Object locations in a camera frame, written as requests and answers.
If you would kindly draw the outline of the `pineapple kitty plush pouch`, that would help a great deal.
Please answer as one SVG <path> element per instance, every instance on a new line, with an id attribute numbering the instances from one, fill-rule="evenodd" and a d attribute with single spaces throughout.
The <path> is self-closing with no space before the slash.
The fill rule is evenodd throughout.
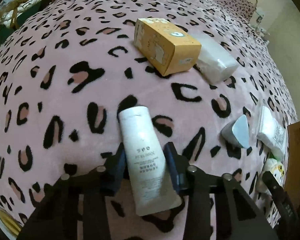
<path id="1" fill-rule="evenodd" d="M 269 171 L 274 176 L 274 178 L 276 179 L 278 184 L 280 186 L 282 186 L 284 176 L 285 176 L 285 167 L 284 167 L 283 163 L 279 162 L 278 160 L 276 160 L 274 158 L 269 158 L 266 160 L 266 162 L 262 168 L 262 172 L 258 176 L 257 183 L 255 186 L 256 191 L 259 193 L 265 193 L 265 194 L 268 194 L 271 196 L 270 191 L 268 190 L 267 186 L 265 185 L 265 183 L 262 180 L 262 176 L 263 176 L 264 172 L 267 172 L 267 171 Z"/>

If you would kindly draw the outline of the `white cream tube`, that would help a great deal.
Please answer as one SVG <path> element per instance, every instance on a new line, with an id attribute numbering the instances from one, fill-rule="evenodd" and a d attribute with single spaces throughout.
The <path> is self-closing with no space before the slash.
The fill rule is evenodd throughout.
<path id="1" fill-rule="evenodd" d="M 121 111 L 119 123 L 136 214 L 142 217 L 181 205 L 148 108 Z"/>

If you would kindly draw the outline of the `white cotton pads bag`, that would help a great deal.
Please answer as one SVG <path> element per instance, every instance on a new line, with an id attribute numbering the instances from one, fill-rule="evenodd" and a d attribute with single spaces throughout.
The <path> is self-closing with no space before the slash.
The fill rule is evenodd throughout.
<path id="1" fill-rule="evenodd" d="M 258 111 L 256 137 L 271 150 L 276 160 L 283 161 L 287 148 L 287 131 L 265 105 L 261 105 Z"/>

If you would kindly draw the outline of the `blue triangular sponge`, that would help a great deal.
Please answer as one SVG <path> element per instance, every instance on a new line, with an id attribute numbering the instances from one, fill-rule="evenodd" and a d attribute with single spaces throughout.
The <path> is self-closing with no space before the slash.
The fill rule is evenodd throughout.
<path id="1" fill-rule="evenodd" d="M 239 148 L 249 148 L 249 125 L 246 115 L 241 115 L 236 120 L 228 123 L 221 130 L 222 137 Z"/>

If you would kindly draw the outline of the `clear plastic pack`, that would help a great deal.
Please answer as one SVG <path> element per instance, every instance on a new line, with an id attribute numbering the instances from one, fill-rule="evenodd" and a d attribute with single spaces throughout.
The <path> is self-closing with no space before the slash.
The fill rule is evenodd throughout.
<path id="1" fill-rule="evenodd" d="M 205 33 L 190 32 L 190 35 L 202 45 L 196 64 L 210 84 L 218 84 L 232 76 L 239 63 L 226 49 Z"/>

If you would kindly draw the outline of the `yellow cardboard box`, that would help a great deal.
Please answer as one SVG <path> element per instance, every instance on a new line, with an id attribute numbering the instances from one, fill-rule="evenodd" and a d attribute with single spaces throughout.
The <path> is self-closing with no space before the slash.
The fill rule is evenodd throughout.
<path id="1" fill-rule="evenodd" d="M 134 46 L 162 76 L 190 70 L 202 47 L 199 41 L 164 18 L 138 18 Z"/>

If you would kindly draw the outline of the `brown cardboard box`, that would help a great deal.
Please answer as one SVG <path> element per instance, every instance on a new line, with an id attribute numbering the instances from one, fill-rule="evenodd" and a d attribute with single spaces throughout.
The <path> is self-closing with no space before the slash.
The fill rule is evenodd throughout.
<path id="1" fill-rule="evenodd" d="M 288 166 L 285 190 L 294 207 L 300 206 L 300 121 L 288 126 Z"/>

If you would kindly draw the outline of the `leopard print pink blanket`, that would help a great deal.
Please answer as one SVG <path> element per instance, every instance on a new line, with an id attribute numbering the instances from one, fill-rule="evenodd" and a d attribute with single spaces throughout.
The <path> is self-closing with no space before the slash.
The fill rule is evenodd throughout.
<path id="1" fill-rule="evenodd" d="M 205 33 L 239 63 L 212 85 L 195 63 L 162 76 L 134 46 L 138 18 Z M 256 191 L 271 150 L 221 130 L 241 115 L 254 130 L 265 105 L 297 120 L 262 40 L 213 0 L 57 0 L 0 46 L 0 239 L 279 239 L 272 196 Z M 188 159 L 189 194 L 138 216 L 128 165 L 106 196 L 107 158 L 122 142 L 119 113 L 148 108 L 162 151 Z"/>

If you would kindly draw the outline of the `right nightstand with bottles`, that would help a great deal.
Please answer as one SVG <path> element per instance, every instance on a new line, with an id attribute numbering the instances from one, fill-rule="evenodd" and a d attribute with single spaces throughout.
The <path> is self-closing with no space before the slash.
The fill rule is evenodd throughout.
<path id="1" fill-rule="evenodd" d="M 268 33 L 267 29 L 264 28 L 264 19 L 265 19 L 264 12 L 262 11 L 261 8 L 257 7 L 253 12 L 249 24 L 257 33 L 257 35 L 262 39 L 265 46 L 268 46 L 268 44 L 270 43 L 269 41 L 270 33 Z"/>

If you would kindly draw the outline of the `brown teddy bear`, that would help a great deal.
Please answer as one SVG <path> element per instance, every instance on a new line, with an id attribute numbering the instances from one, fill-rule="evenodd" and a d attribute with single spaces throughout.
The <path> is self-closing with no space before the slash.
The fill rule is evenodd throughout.
<path id="1" fill-rule="evenodd" d="M 18 17 L 42 0 L 11 0 L 0 8 L 0 25 L 8 29 L 19 28 Z"/>

